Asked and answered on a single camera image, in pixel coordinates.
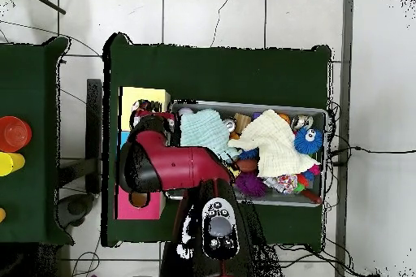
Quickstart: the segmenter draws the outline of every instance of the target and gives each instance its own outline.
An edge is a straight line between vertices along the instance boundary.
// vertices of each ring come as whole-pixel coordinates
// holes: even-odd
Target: blue fuzzy toy
[[[314,154],[323,144],[323,135],[319,130],[303,127],[295,136],[295,150],[302,154]]]
[[[240,160],[252,159],[258,157],[258,148],[251,150],[243,150],[238,156]]]
[[[302,172],[302,174],[304,175],[305,178],[308,179],[308,181],[313,181],[315,178],[314,174],[311,171],[305,171],[305,172]]]

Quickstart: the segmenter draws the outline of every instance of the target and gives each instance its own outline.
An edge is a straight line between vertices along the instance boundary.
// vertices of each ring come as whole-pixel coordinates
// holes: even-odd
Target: floor tile
[[[327,44],[340,60],[343,0],[267,0],[266,44],[310,49]]]
[[[162,41],[162,0],[60,0],[67,11],[60,17],[61,32],[73,36],[102,54],[115,32],[126,33],[135,44]],[[74,43],[71,54],[93,54]]]
[[[0,22],[9,42],[41,44],[58,31],[58,12],[38,0],[0,0],[0,20],[42,28],[52,33]],[[0,33],[0,42],[4,42]]]
[[[334,268],[326,262],[298,262],[283,270],[284,277],[334,277]]]
[[[103,62],[100,58],[64,57],[59,78],[61,89],[86,101],[87,79],[103,80]],[[85,114],[84,102],[61,91],[61,157],[83,158],[85,156]]]
[[[264,0],[165,0],[165,44],[262,48]]]
[[[87,271],[91,262],[84,262],[84,265],[77,267],[78,272]],[[97,262],[93,262],[94,269],[97,266]],[[89,273],[96,275],[97,277],[158,277],[159,264],[158,262],[107,262],[100,261],[96,270]]]
[[[304,249],[303,245],[294,245],[294,246],[285,245],[285,246],[282,246],[282,248],[280,248],[279,246],[275,247],[275,251],[277,252],[279,261],[282,263],[282,265],[285,265],[285,263],[287,264],[289,262],[295,262],[298,259],[304,260],[305,256],[311,254],[310,252]],[[335,246],[333,244],[329,244],[328,241],[326,241],[324,251],[335,257]],[[331,260],[333,259],[332,257],[328,256],[324,252],[321,252],[320,256],[326,259],[331,259]],[[322,260],[317,256],[310,256],[309,259],[314,260],[314,261]]]
[[[159,259],[158,243],[128,243],[119,247],[99,246],[97,254],[103,259]]]
[[[100,238],[100,224],[101,197],[93,203],[91,212],[85,217],[85,221],[79,227],[70,226],[67,229],[75,244],[73,246],[64,246],[61,249],[59,257],[61,259],[77,259],[82,253],[95,251]],[[91,257],[92,254],[88,254],[84,256],[83,259]]]
[[[61,166],[70,160],[63,160]],[[85,176],[73,180],[71,183],[66,184],[63,188],[59,189],[59,198],[65,198],[75,193],[85,192]]]

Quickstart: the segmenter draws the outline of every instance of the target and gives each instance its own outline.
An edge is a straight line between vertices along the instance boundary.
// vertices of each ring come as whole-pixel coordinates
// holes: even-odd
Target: table
[[[73,245],[58,224],[62,218],[55,205],[59,188],[88,174],[87,192],[100,192],[100,80],[87,80],[87,160],[59,165],[57,65],[68,44],[66,37],[53,37],[42,45],[0,45],[0,117],[15,115],[32,129],[30,143],[19,150],[26,159],[24,168],[0,177],[0,207],[6,211],[0,223],[0,243]]]
[[[331,51],[242,50],[133,45],[122,33],[104,46],[102,243],[169,241],[177,201],[167,200],[159,220],[114,220],[115,151],[119,87],[165,89],[172,99],[303,106],[326,109]],[[321,249],[322,206],[256,206],[268,244]]]

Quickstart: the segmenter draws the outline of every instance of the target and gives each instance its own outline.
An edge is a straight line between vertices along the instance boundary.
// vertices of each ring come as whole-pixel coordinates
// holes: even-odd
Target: bin
[[[242,115],[248,115],[253,117],[254,112],[264,112],[272,109],[276,113],[286,114],[293,118],[295,115],[311,115],[314,118],[314,125],[312,128],[318,129],[323,133],[323,147],[313,156],[315,160],[321,163],[321,174],[314,177],[314,182],[309,189],[319,194],[323,199],[325,192],[325,169],[327,162],[327,134],[328,131],[328,114],[325,110],[305,108],[305,107],[290,107],[290,106],[267,106],[267,105],[254,105],[254,104],[238,104],[230,102],[193,102],[187,103],[183,101],[173,101],[170,105],[169,111],[177,113],[179,109],[188,107],[194,112],[200,110],[212,109],[219,112],[221,119],[234,117],[236,112]],[[319,206],[319,204],[313,203],[307,197],[301,194],[283,194],[279,193],[273,188],[268,188],[266,195],[263,197],[250,197],[241,193],[238,188],[234,188],[236,198],[238,201],[251,200],[254,204],[266,205],[266,206]],[[182,199],[181,190],[171,190],[167,192],[167,196],[171,199]]]

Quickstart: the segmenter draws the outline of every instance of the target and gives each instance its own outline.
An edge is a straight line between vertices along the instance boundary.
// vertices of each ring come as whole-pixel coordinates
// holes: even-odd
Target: cup
[[[236,129],[234,130],[237,134],[241,134],[247,125],[251,123],[251,117],[236,113],[234,115],[236,120]]]
[[[13,116],[0,118],[0,150],[6,153],[17,152],[32,138],[32,129],[21,119]]]
[[[24,156],[18,153],[0,152],[0,176],[9,175],[24,166]]]

